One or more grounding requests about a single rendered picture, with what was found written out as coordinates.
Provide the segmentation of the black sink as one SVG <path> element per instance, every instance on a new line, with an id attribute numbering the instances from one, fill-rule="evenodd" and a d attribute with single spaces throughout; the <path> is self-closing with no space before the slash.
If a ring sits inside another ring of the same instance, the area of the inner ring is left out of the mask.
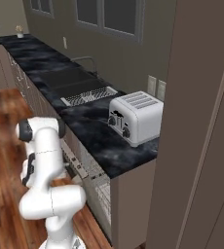
<path id="1" fill-rule="evenodd" d="M 74 96 L 107 87 L 106 83 L 80 67 L 48 72 L 43 74 L 41 78 L 59 97 Z"/>

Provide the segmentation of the grey counter end panel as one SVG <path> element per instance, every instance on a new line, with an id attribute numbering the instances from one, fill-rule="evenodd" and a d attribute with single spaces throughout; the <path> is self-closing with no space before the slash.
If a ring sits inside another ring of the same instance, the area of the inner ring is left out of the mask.
<path id="1" fill-rule="evenodd" d="M 111 180 L 114 249 L 135 249 L 146 241 L 155 169 L 151 160 Z"/>

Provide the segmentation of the dishwasher door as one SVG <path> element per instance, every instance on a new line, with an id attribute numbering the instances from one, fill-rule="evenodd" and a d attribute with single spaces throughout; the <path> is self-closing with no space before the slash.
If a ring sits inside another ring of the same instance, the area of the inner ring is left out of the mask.
<path id="1" fill-rule="evenodd" d="M 81 184 L 87 194 L 89 208 L 108 240 L 112 241 L 111 223 L 108 223 L 108 220 L 101 208 L 98 194 L 96 193 L 91 177 L 87 172 L 88 156 L 92 155 L 69 127 L 66 129 L 61 145 L 65 156 L 70 160 L 72 169 L 75 170 L 81 178 Z"/>

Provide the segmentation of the grey base cupboards run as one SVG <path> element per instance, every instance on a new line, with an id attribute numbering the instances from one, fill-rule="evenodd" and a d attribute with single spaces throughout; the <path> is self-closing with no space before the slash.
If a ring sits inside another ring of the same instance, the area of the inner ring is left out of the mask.
<path id="1" fill-rule="evenodd" d="M 8 54 L 8 58 L 15 78 L 16 87 L 19 89 L 33 115 L 37 117 L 58 118 L 55 109 L 41 91 L 31 82 L 10 54 Z"/>

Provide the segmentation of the large grey window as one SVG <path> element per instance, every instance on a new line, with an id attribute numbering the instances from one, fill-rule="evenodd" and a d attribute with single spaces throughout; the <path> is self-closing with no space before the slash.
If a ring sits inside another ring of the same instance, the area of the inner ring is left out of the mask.
<path id="1" fill-rule="evenodd" d="M 145 0 L 73 0 L 76 23 L 141 43 Z"/>

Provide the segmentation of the white toaster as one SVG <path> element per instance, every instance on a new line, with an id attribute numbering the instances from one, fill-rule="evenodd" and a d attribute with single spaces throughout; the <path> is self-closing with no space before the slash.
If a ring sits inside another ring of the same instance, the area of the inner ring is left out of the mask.
<path id="1" fill-rule="evenodd" d="M 164 103 L 137 91 L 112 99 L 108 125 L 132 147 L 160 136 Z"/>

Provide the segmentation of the tall grey cupboard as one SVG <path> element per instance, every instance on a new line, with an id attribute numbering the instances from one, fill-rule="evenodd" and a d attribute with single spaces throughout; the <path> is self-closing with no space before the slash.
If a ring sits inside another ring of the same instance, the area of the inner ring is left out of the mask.
<path id="1" fill-rule="evenodd" d="M 146 249 L 224 249 L 224 0 L 177 0 Z"/>

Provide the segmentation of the small grey window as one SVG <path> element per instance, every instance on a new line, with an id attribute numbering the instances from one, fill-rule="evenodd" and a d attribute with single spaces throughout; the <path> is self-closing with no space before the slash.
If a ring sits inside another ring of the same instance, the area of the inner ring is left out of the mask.
<path id="1" fill-rule="evenodd" d="M 49 18 L 54 17 L 53 0 L 29 0 L 29 2 L 33 13 Z"/>

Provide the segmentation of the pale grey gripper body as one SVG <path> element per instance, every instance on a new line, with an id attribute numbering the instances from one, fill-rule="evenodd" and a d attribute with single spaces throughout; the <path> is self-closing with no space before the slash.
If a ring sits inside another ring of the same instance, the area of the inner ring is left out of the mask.
<path id="1" fill-rule="evenodd" d="M 69 162 L 65 162 L 65 163 L 64 163 L 64 167 L 65 167 L 67 173 L 69 174 L 71 180 L 72 180 L 72 181 L 77 181 L 77 180 L 78 180 L 77 174 L 76 174 L 75 171 L 71 168 Z"/>

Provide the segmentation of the white dish drying rack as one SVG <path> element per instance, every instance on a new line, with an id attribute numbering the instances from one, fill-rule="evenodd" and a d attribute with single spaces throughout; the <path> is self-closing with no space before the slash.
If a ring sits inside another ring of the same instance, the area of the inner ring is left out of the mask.
<path id="1" fill-rule="evenodd" d="M 104 97 L 112 96 L 117 93 L 118 92 L 115 89 L 111 87 L 105 87 L 102 89 L 94 89 L 87 92 L 82 92 L 74 96 L 62 97 L 61 101 L 66 106 L 74 107 L 88 102 L 93 102 Z"/>

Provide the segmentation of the grey tap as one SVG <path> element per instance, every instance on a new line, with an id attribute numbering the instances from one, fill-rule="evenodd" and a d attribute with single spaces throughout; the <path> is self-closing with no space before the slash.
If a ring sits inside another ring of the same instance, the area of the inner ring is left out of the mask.
<path id="1" fill-rule="evenodd" d="M 86 56 L 72 57 L 72 58 L 70 58 L 70 60 L 73 62 L 81 61 L 81 60 L 90 60 L 93 64 L 93 74 L 95 76 L 98 76 L 96 63 L 91 56 L 86 55 Z"/>

